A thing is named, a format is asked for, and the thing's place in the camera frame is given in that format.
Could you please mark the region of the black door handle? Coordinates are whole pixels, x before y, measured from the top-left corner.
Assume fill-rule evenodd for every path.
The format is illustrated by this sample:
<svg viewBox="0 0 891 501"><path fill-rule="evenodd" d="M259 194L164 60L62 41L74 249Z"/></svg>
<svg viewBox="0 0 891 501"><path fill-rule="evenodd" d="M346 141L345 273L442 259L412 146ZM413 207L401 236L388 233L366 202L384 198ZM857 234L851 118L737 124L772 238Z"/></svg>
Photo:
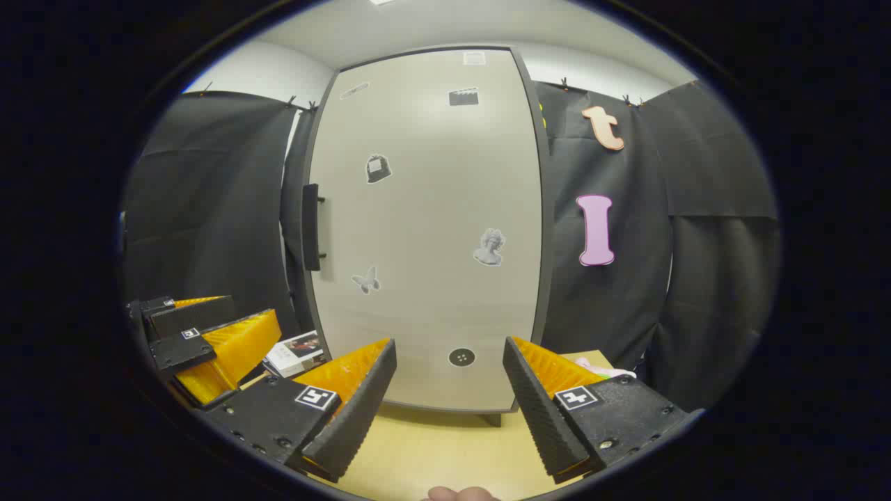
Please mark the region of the black door handle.
<svg viewBox="0 0 891 501"><path fill-rule="evenodd" d="M318 184L307 184L302 188L300 202L300 239L303 268L319 271L326 253L321 253L319 244L319 208L325 202L320 196Z"/></svg>

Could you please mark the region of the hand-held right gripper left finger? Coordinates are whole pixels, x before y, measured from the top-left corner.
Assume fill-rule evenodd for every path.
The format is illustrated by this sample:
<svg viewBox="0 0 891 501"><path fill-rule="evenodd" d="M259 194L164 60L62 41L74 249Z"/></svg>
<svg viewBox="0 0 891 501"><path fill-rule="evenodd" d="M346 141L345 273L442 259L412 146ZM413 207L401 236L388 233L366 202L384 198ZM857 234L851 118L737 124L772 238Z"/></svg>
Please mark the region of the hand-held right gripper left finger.
<svg viewBox="0 0 891 501"><path fill-rule="evenodd" d="M261 459L337 482L365 441L395 370L395 340L382 339L294 378L269 375L201 416Z"/></svg>

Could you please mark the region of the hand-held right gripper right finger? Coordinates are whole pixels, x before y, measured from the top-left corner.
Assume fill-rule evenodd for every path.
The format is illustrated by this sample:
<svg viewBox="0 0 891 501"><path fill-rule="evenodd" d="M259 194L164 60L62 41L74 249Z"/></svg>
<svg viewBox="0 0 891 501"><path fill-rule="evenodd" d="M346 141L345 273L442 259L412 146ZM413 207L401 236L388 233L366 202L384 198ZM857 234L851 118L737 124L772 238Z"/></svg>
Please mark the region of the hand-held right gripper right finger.
<svg viewBox="0 0 891 501"><path fill-rule="evenodd" d="M509 337L503 367L556 483L623 467L690 427L690 413L628 374L604 377Z"/></svg>

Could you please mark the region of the pink star plush toy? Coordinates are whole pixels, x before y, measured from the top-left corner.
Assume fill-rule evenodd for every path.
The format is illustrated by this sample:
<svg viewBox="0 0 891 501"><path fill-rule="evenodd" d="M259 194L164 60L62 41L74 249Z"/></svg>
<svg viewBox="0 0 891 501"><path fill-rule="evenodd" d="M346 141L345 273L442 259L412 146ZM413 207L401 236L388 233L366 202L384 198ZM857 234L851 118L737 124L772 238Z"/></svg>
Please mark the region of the pink star plush toy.
<svg viewBox="0 0 891 501"><path fill-rule="evenodd" d="M575 360L575 363L579 365L579 367L585 368L593 374L597 374L605 379L611 379L615 377L628 377L633 379L637 378L637 374L633 373L632 371L609 367L595 367L595 365L592 365L589 359L585 356L579 356L579 358Z"/></svg>

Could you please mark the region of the white photo booklet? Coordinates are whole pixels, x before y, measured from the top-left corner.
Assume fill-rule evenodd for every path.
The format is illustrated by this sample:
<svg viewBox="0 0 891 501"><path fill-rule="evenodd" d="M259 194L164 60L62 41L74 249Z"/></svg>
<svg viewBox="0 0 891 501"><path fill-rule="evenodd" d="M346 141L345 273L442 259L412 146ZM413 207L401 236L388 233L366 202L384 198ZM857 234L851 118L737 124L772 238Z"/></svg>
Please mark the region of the white photo booklet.
<svg viewBox="0 0 891 501"><path fill-rule="evenodd" d="M263 358L262 365L274 376L293 378L327 362L315 331L281 340Z"/></svg>

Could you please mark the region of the black backdrop cloth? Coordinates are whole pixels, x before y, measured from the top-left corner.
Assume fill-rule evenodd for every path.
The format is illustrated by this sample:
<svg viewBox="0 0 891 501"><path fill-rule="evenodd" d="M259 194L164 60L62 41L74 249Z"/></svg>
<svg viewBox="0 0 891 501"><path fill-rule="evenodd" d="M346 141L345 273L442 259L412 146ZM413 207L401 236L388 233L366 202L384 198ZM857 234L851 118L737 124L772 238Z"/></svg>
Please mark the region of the black backdrop cloth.
<svg viewBox="0 0 891 501"><path fill-rule="evenodd" d="M716 91L640 106L538 81L551 153L553 282L542 343L599 350L686 410L713 406L760 342L782 226L766 166ZM268 98L182 95L125 193L125 298L231 294L308 332L301 156L314 117Z"/></svg>

